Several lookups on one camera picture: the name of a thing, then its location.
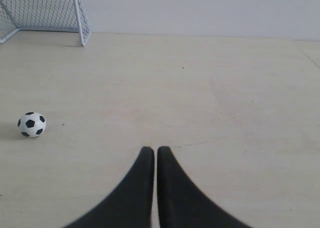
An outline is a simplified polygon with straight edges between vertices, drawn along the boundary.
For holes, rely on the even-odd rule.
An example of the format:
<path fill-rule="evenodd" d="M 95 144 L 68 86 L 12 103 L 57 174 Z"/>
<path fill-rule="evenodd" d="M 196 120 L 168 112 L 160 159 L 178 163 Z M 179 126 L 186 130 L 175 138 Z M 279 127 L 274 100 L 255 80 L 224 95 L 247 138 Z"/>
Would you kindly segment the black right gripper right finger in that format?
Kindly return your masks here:
<path fill-rule="evenodd" d="M 157 204 L 161 228 L 248 228 L 212 200 L 188 177 L 172 150 L 157 151 Z"/>

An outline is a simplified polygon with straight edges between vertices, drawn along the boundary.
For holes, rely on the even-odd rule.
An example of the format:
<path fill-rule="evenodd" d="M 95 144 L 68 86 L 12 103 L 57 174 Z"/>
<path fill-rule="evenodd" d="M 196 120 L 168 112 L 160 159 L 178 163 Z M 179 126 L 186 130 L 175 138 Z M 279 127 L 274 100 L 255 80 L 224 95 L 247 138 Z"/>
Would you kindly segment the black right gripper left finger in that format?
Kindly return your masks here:
<path fill-rule="evenodd" d="M 131 169 L 115 189 L 67 228 L 150 228 L 155 154 L 142 147 Z"/>

